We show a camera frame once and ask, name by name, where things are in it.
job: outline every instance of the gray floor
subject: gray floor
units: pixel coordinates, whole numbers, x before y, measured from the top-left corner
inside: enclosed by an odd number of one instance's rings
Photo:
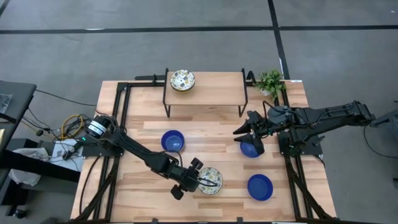
[[[280,26],[398,24],[396,1],[274,2]],[[0,29],[271,24],[263,0],[11,0],[0,18]],[[281,35],[290,77],[304,81],[310,106],[359,100],[376,116],[397,108],[393,100],[398,100],[398,30],[285,31]],[[255,73],[279,68],[272,31],[0,35],[0,47],[0,79],[32,82],[38,89],[86,103],[96,103],[103,80],[132,80],[162,73],[165,67],[211,71],[245,67]],[[53,127],[70,114],[93,114],[93,108],[40,93],[31,108]],[[398,156],[398,142],[387,128],[368,129],[367,135],[375,150]],[[398,190],[392,176],[398,175],[398,161],[371,152],[361,128],[341,128],[325,136],[326,172],[338,216],[397,223]],[[36,139],[23,126],[15,137]],[[28,218],[5,218],[1,214],[6,208],[0,207],[0,222],[37,223],[49,216],[66,220],[73,198],[32,194]]]

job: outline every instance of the green plant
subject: green plant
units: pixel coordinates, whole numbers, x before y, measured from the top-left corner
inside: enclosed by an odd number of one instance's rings
[[[262,72],[259,75],[260,81],[255,84],[256,88],[262,91],[267,90],[273,99],[278,97],[278,91],[286,90],[285,83],[279,81],[282,77],[277,70]]]

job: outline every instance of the floral plate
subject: floral plate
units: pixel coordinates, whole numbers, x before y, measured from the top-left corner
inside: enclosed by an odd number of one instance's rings
[[[178,70],[170,78],[170,84],[174,90],[185,92],[195,84],[195,76],[188,70]]]
[[[221,187],[223,186],[223,176],[221,175],[221,173],[212,168],[212,167],[206,167],[204,169],[202,169],[199,173],[200,178],[206,179],[206,180],[210,180],[216,184],[218,184],[217,187],[206,187],[203,185],[199,185],[199,190],[201,192],[203,192],[204,194],[207,195],[213,195],[216,194],[217,192],[220,191]],[[204,184],[208,184],[211,185],[212,183],[209,183],[205,180],[200,180],[200,182],[204,183]]]

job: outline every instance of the blue bowl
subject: blue bowl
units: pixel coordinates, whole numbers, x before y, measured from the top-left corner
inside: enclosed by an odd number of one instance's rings
[[[249,143],[245,143],[245,142],[241,142],[241,150],[242,153],[250,158],[256,158],[258,156],[260,156],[256,149],[254,148],[254,146],[252,144]]]
[[[170,130],[164,133],[160,143],[164,150],[178,152],[184,146],[184,136],[177,130]]]
[[[254,199],[265,201],[271,198],[274,187],[268,177],[262,174],[256,174],[250,177],[248,181],[248,190],[250,196]]]

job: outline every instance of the wood grain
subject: wood grain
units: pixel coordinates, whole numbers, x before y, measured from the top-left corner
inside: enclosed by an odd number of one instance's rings
[[[98,111],[111,113],[116,82],[103,82],[98,100]],[[286,82],[291,106],[307,106],[303,83]],[[244,156],[239,144],[233,141],[232,132],[243,124],[238,109],[228,106],[173,106],[172,118],[167,118],[162,104],[163,88],[132,88],[128,107],[128,135],[153,151],[161,151],[160,138],[169,129],[181,131],[186,140],[182,152],[184,166],[197,157],[204,167],[214,167],[223,175],[224,186],[216,195],[210,196],[197,190],[185,193],[175,200],[170,189],[175,184],[152,173],[136,156],[125,153],[119,166],[112,222],[233,222],[236,217],[246,221],[291,221],[294,220],[284,159],[279,154],[275,136],[263,139],[266,153],[250,159]],[[248,88],[247,110],[263,114],[262,96],[255,88]],[[303,156],[303,168],[308,189],[318,203],[330,215],[335,209],[326,179],[324,167],[313,156]],[[78,215],[81,188],[94,159],[83,165],[71,218]],[[83,208],[97,191],[102,159],[95,165],[83,197]],[[268,176],[274,184],[272,197],[265,202],[252,199],[246,189],[247,180],[254,174]],[[298,190],[302,216],[305,216],[303,200]],[[104,217],[107,194],[101,204]]]
[[[181,93],[170,86],[167,74],[167,105],[244,105],[243,74],[241,72],[194,72],[195,86]]]

